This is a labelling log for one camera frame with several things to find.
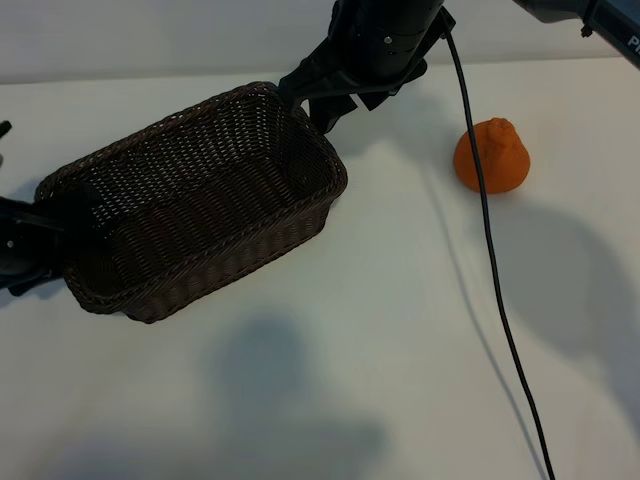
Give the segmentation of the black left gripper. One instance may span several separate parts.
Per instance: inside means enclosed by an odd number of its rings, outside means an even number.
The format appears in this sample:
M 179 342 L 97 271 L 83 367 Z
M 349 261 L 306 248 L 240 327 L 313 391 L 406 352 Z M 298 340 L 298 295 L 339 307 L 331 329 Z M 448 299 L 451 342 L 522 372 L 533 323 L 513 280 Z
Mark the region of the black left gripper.
M 36 203 L 1 198 L 1 289 L 12 296 L 62 278 L 65 234 L 94 231 L 97 188 L 81 182 Z

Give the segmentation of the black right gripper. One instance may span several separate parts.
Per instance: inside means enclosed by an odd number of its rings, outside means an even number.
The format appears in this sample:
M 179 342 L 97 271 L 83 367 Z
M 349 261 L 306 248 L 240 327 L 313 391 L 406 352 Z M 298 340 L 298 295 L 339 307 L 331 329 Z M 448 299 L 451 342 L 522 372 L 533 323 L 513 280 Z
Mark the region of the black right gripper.
M 309 101 L 320 133 L 358 108 L 370 111 L 424 75 L 424 57 L 455 26 L 442 1 L 337 1 L 322 42 L 290 74 L 277 93 L 289 109 Z

